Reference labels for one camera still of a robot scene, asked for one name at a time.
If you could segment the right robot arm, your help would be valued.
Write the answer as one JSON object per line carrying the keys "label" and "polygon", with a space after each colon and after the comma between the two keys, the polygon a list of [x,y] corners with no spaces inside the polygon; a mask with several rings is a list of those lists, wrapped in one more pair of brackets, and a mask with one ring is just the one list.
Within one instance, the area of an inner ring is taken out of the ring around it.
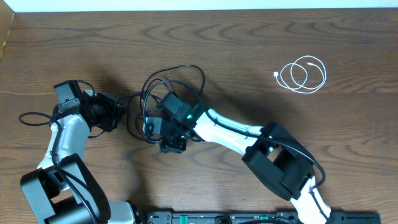
{"label": "right robot arm", "polygon": [[237,152],[265,187],[292,203],[302,223],[332,223],[332,210],[318,191],[322,183],[316,181],[314,169],[319,163],[281,125],[233,121],[202,100],[190,106],[175,93],[166,94],[157,107],[170,123],[170,140],[197,137]]}

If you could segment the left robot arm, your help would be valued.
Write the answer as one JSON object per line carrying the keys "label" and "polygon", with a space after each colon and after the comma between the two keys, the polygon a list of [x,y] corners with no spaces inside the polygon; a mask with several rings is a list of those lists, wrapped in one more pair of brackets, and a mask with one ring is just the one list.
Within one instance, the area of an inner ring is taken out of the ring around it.
{"label": "left robot arm", "polygon": [[130,201],[111,201],[83,162],[91,130],[117,128],[126,106],[79,80],[54,86],[59,103],[46,125],[52,136],[36,170],[22,176],[21,189],[38,223],[141,223]]}

